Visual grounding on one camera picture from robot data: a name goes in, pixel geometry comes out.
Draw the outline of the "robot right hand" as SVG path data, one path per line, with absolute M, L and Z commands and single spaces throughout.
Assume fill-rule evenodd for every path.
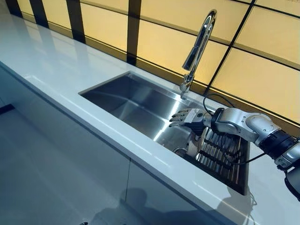
M 212 115 L 203 108 L 187 108 L 172 115 L 169 127 L 187 127 L 192 132 L 201 136 L 205 128 L 210 128 Z

